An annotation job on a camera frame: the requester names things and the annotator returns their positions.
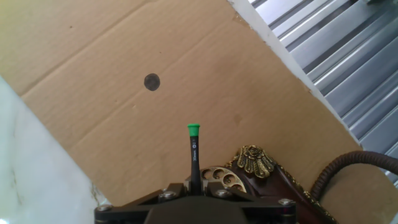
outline screw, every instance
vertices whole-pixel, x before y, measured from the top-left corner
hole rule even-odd
[[[164,197],[166,199],[174,198],[177,194],[173,191],[165,191],[164,193],[160,194],[160,197]]]
[[[216,195],[219,197],[228,197],[231,195],[231,193],[227,190],[222,189],[222,190],[217,190]]]
[[[291,199],[287,199],[287,198],[282,198],[278,201],[281,205],[290,205],[292,203],[294,203],[293,200]]]
[[[113,208],[112,205],[104,204],[104,205],[98,206],[97,210],[100,211],[100,212],[105,212],[105,211],[111,210],[112,208]]]

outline cardboard box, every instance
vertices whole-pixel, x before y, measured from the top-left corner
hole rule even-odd
[[[307,190],[361,150],[246,0],[3,4],[1,75],[115,205],[190,174],[188,123],[202,167],[257,144]],[[389,223],[398,192],[355,165],[322,205],[340,223]]]

